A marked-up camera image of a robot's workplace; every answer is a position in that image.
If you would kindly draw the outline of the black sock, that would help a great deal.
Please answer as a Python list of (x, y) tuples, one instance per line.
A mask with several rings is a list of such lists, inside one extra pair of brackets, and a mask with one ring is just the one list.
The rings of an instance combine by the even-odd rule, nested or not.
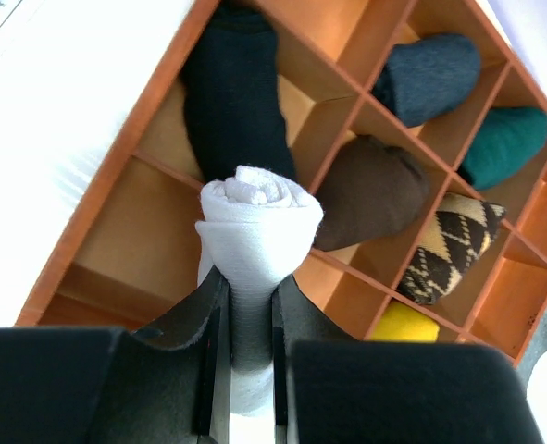
[(237, 167), (296, 178), (280, 110), (278, 37), (258, 11), (218, 4), (180, 74), (187, 136), (205, 181)]

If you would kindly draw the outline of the white sock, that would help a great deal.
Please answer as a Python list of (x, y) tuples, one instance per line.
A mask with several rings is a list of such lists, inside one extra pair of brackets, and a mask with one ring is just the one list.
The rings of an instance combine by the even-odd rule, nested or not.
[(271, 299), (309, 253), (323, 210), (294, 181), (255, 166), (201, 190), (199, 282), (216, 268), (230, 285), (231, 400), (234, 414), (273, 408)]

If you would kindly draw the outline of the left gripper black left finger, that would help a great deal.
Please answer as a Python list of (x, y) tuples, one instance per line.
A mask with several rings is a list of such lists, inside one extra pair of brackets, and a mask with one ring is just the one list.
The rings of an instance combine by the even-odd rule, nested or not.
[(145, 327), (0, 328), (0, 443), (225, 443), (226, 279)]

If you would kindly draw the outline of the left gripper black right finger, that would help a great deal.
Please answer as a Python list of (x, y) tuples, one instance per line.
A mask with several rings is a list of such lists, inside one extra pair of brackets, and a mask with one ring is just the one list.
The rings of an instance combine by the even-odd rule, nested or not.
[(354, 339), (285, 278), (272, 295), (279, 443), (539, 443), (496, 349)]

